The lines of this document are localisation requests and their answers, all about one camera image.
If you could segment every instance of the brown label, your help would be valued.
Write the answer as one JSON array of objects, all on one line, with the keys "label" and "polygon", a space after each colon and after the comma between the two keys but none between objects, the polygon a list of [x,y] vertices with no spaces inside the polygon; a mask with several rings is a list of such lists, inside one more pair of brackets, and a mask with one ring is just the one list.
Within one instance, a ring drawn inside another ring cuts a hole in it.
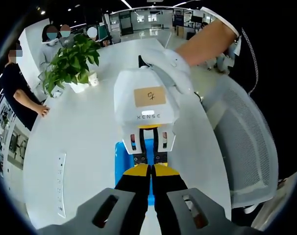
[{"label": "brown label", "polygon": [[136,107],[166,104],[165,91],[163,87],[148,87],[134,90],[134,101]]}]

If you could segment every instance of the white desk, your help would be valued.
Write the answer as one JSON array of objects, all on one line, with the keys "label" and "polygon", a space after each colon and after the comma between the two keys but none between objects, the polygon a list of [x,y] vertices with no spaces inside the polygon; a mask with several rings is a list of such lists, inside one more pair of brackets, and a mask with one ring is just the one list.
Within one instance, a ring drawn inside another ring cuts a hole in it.
[{"label": "white desk", "polygon": [[[36,229],[65,223],[75,216],[79,205],[115,186],[115,144],[121,137],[114,117],[113,88],[120,70],[138,67],[142,47],[163,48],[156,39],[105,47],[99,51],[98,86],[80,94],[66,89],[58,99],[47,99],[50,113],[36,120],[24,163],[25,203]],[[214,132],[198,99],[184,97],[182,102],[170,165],[189,187],[201,189],[221,204],[230,218],[227,175]],[[56,158],[64,152],[65,219],[57,214],[55,196]],[[159,231],[154,215],[150,207],[143,225],[147,230],[141,234]]]}]

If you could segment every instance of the green leaves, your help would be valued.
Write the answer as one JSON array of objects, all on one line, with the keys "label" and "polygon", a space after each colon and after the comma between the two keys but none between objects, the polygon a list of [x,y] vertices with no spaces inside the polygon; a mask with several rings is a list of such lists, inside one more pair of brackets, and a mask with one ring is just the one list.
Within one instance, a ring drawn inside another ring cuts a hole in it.
[{"label": "green leaves", "polygon": [[94,57],[92,55],[87,55],[87,57],[90,64],[94,64]]},{"label": "green leaves", "polygon": [[89,83],[89,76],[87,72],[81,74],[79,83]]},{"label": "green leaves", "polygon": [[75,35],[74,46],[61,48],[54,56],[52,62],[52,71],[45,72],[43,81],[43,90],[52,96],[51,91],[55,86],[64,89],[63,83],[88,83],[90,64],[99,65],[100,44],[95,43],[90,38],[82,34]]},{"label": "green leaves", "polygon": [[78,58],[76,56],[74,56],[72,59],[71,59],[71,66],[76,68],[76,69],[80,69],[81,66],[80,66],[80,62],[78,60]]}]

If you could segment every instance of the white chair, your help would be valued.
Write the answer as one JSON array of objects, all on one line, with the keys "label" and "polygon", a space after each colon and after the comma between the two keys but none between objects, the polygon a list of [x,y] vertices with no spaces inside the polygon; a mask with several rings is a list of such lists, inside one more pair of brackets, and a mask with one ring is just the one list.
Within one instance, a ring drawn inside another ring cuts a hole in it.
[{"label": "white chair", "polygon": [[240,85],[223,75],[202,105],[224,158],[232,208],[270,200],[277,189],[277,151],[256,104]]}]

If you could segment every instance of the black sleeve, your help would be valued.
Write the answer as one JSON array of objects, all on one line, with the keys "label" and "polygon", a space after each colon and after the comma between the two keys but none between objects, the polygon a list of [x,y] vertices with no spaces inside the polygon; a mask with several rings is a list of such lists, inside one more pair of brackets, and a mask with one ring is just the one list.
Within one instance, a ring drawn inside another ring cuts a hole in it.
[{"label": "black sleeve", "polygon": [[7,68],[6,72],[1,78],[1,86],[4,89],[4,92],[10,96],[13,96],[14,93],[21,88],[20,74],[14,66]]},{"label": "black sleeve", "polygon": [[204,0],[201,10],[215,16],[239,36],[246,11],[242,2],[242,0]]}]

